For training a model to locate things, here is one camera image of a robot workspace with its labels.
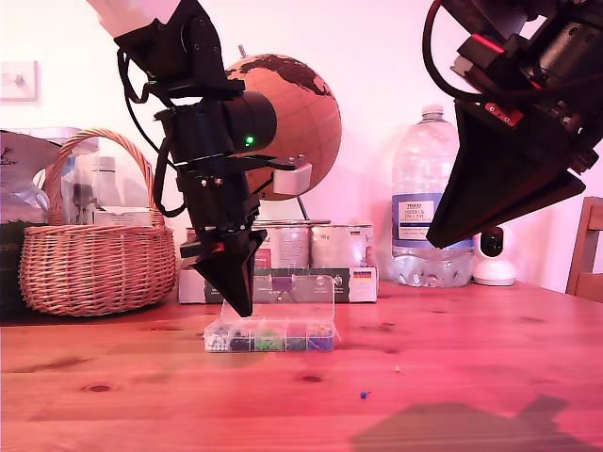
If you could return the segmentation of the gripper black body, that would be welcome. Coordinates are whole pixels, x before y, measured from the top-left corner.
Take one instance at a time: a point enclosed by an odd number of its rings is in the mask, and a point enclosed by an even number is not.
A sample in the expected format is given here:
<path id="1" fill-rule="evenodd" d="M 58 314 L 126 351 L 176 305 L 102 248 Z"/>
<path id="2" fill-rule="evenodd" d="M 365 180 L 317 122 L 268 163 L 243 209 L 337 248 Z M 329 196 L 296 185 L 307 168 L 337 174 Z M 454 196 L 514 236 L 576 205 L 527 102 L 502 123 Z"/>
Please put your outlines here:
<path id="1" fill-rule="evenodd" d="M 253 231 L 258 196 L 247 173 L 267 165 L 262 154 L 216 154 L 175 164 L 195 236 L 180 247 L 185 259 L 251 259 L 265 235 Z"/>

